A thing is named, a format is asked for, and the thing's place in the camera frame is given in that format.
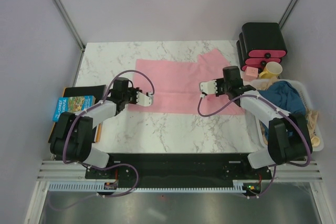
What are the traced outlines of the pink t shirt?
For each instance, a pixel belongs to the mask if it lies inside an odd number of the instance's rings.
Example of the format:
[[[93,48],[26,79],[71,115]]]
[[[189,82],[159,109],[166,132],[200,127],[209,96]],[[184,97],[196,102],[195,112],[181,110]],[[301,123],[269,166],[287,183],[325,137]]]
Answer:
[[[223,77],[222,69],[230,65],[218,49],[198,55],[197,62],[138,59],[135,68],[148,76],[134,74],[133,84],[143,92],[154,91],[153,104],[142,107],[130,104],[130,112],[196,115],[198,110],[210,114],[229,99],[209,95],[200,99],[199,84]]]

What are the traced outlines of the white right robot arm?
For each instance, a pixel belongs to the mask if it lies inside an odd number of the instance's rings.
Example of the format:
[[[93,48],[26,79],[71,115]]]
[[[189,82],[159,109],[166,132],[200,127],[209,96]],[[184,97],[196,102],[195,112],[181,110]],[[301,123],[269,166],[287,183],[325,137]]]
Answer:
[[[216,96],[227,95],[229,104],[250,112],[264,125],[268,125],[267,147],[250,153],[248,161],[240,166],[241,174],[254,178],[265,166],[291,164],[306,167],[313,151],[305,117],[290,113],[264,98],[251,85],[244,85],[237,66],[223,68],[223,77],[215,84]]]

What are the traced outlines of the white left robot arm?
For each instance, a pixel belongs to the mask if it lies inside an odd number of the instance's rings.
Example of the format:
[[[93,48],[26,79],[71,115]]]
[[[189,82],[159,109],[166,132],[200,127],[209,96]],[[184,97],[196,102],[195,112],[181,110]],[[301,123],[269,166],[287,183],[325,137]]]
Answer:
[[[127,78],[118,77],[101,100],[79,112],[63,112],[56,123],[50,140],[50,152],[63,162],[82,163],[97,168],[103,178],[111,178],[115,165],[109,154],[92,146],[93,129],[103,121],[117,116],[127,104],[136,104],[139,87],[130,86]]]

